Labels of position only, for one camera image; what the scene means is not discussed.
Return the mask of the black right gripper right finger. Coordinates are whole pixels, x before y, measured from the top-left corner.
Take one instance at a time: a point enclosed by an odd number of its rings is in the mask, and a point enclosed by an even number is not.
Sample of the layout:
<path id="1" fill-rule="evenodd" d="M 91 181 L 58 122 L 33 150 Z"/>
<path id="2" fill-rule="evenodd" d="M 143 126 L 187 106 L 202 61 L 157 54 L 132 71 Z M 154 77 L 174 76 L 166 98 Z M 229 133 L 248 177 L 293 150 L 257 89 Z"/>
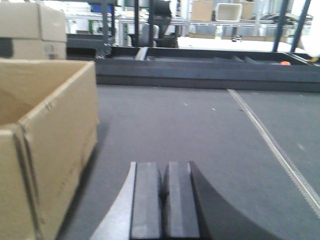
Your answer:
<path id="1" fill-rule="evenodd" d="M 276 240 L 227 201 L 191 162 L 169 162 L 163 190 L 167 240 Z"/>

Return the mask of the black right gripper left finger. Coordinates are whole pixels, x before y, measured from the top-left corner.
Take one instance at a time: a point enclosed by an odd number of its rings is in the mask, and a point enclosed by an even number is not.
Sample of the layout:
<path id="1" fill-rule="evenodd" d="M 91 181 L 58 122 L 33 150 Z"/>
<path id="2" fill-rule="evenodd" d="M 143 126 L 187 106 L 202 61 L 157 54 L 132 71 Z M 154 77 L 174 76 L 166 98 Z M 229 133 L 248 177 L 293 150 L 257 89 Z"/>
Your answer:
<path id="1" fill-rule="evenodd" d="M 91 240 L 159 240 L 161 174 L 154 162 L 131 162 L 126 179 Z"/>

